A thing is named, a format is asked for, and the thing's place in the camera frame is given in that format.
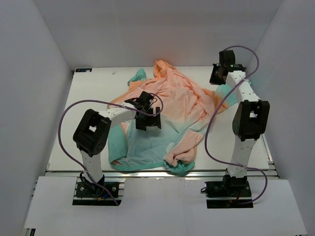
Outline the orange and teal jacket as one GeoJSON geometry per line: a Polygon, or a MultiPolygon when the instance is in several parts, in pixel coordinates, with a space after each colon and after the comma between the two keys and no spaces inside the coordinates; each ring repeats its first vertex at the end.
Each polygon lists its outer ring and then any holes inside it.
{"type": "Polygon", "coordinates": [[[153,73],[151,79],[131,79],[128,91],[113,103],[122,104],[143,91],[157,94],[161,128],[138,130],[134,120],[114,126],[107,140],[108,161],[118,171],[165,167],[173,173],[185,173],[195,165],[197,145],[212,114],[223,112],[229,104],[164,60],[155,62],[153,73]]]}

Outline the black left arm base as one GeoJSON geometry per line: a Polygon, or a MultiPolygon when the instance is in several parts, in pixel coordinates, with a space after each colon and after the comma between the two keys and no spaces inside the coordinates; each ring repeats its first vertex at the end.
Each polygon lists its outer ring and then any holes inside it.
{"type": "Polygon", "coordinates": [[[124,193],[122,182],[107,182],[102,184],[107,190],[89,182],[83,175],[77,178],[73,194],[73,206],[114,206],[120,205],[124,193]]]}

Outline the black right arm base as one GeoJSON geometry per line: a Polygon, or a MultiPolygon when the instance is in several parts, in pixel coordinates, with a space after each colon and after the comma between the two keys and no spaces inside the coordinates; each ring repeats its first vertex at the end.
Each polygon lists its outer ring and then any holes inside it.
{"type": "Polygon", "coordinates": [[[221,181],[207,181],[200,192],[206,195],[208,209],[253,208],[247,177],[224,175],[221,181]]]}

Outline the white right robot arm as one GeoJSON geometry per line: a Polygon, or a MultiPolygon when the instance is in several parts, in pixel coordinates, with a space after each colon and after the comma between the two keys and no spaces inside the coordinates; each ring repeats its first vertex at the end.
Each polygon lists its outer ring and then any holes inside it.
{"type": "Polygon", "coordinates": [[[219,52],[219,62],[213,65],[210,77],[212,85],[229,85],[228,94],[234,94],[237,99],[238,108],[232,121],[235,144],[227,167],[227,175],[237,180],[247,175],[252,148],[266,130],[270,111],[269,102],[254,93],[245,70],[236,63],[234,51],[226,49],[219,52]]]}

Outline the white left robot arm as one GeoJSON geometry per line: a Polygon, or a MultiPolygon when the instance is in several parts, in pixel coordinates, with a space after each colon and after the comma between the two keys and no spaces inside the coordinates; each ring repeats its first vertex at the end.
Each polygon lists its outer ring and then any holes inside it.
{"type": "Polygon", "coordinates": [[[161,129],[160,114],[164,108],[161,98],[143,91],[139,97],[125,100],[121,105],[109,103],[112,108],[103,112],[88,109],[84,113],[73,140],[79,149],[84,165],[87,190],[99,196],[104,190],[104,175],[100,153],[105,148],[111,128],[129,120],[135,120],[135,128],[145,131],[147,127],[161,129]]]}

